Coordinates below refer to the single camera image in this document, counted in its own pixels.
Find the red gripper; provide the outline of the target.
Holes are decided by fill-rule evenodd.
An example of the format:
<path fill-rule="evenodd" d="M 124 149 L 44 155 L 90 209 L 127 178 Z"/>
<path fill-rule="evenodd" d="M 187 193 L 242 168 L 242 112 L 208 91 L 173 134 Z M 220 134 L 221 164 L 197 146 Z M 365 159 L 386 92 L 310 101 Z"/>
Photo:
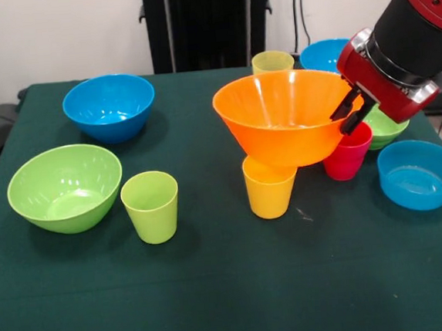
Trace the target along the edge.
<path fill-rule="evenodd" d="M 375 105 L 392 121 L 402 123 L 437 97 L 440 89 L 424 79 L 399 69 L 380 51 L 371 29 L 356 33 L 337 61 L 337 69 L 350 91 L 330 119 L 344 119 L 340 133 L 351 134 Z"/>

